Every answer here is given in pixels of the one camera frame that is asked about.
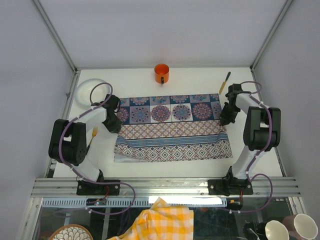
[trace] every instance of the yellow checkered cloth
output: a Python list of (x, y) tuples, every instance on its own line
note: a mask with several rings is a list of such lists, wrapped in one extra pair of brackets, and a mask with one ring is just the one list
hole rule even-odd
[(186, 206), (170, 206), (159, 197), (124, 234), (110, 240), (192, 240), (193, 235), (194, 211)]

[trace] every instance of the knife handle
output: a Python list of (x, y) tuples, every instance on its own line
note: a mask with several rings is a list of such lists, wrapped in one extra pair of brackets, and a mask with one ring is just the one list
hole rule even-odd
[(230, 75), (231, 75), (231, 72), (228, 72), (228, 74), (227, 74), (227, 76), (226, 76), (226, 78), (225, 78), (225, 82), (228, 81)]

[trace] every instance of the patterned cloth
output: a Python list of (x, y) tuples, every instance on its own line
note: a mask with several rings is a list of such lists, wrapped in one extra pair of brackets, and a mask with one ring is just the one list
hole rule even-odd
[(114, 152), (126, 162), (231, 158), (218, 94), (122, 98)]
[(159, 197), (124, 234), (110, 240), (192, 240), (193, 235), (194, 212), (186, 206), (170, 206)]

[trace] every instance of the orange mug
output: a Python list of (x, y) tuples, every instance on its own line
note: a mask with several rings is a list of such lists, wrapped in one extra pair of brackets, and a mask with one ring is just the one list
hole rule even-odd
[(169, 67), (166, 64), (158, 64), (154, 67), (155, 80), (159, 84), (165, 84), (169, 80)]

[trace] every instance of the white plate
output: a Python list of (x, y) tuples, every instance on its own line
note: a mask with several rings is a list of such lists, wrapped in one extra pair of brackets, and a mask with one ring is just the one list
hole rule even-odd
[[(92, 78), (81, 83), (75, 90), (74, 99), (83, 108), (91, 106), (90, 93), (92, 89), (101, 83), (106, 81), (98, 78)], [(92, 93), (92, 101), (99, 103), (105, 100), (106, 95), (109, 93), (109, 87), (106, 84), (98, 86)]]

